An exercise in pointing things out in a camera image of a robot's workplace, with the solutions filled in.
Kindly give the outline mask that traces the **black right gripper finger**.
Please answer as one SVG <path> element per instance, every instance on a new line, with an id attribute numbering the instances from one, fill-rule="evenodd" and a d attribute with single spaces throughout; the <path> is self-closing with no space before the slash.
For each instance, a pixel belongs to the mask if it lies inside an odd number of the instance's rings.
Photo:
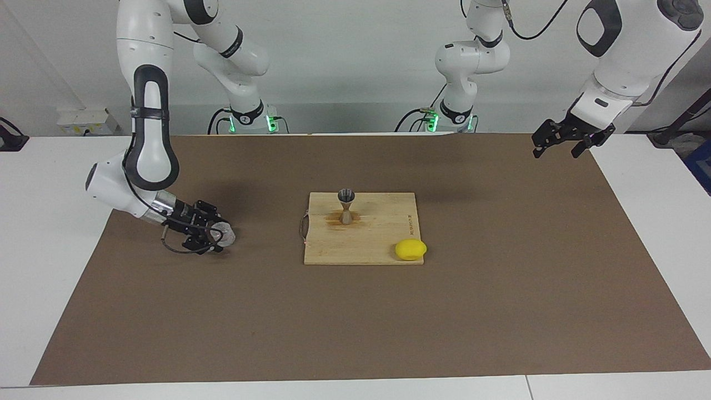
<path id="1" fill-rule="evenodd" d="M 203 200 L 196 202 L 196 212 L 199 212 L 201 218 L 209 223 L 218 223 L 222 220 L 218 208 Z"/>
<path id="2" fill-rule="evenodd" d="M 223 246 L 219 242 L 223 237 L 222 232 L 188 233 L 183 241 L 185 254 L 221 253 Z"/>

